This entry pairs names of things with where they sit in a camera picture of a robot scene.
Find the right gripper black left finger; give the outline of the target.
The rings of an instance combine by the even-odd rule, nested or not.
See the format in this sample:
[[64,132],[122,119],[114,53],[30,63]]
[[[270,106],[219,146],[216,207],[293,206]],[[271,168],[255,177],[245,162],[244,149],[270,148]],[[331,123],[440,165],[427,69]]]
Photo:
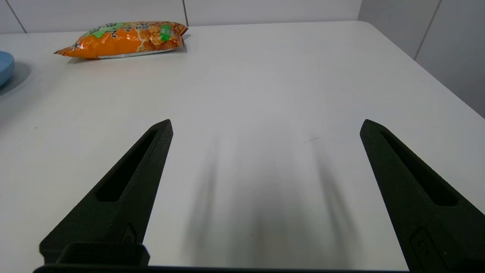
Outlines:
[[41,241],[44,263],[72,243],[141,244],[172,136],[168,119],[151,126]]

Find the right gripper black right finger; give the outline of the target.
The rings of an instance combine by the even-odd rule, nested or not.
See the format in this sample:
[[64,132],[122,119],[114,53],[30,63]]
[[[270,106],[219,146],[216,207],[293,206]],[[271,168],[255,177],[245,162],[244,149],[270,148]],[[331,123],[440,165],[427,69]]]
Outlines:
[[485,216],[390,130],[360,138],[410,272],[483,272]]

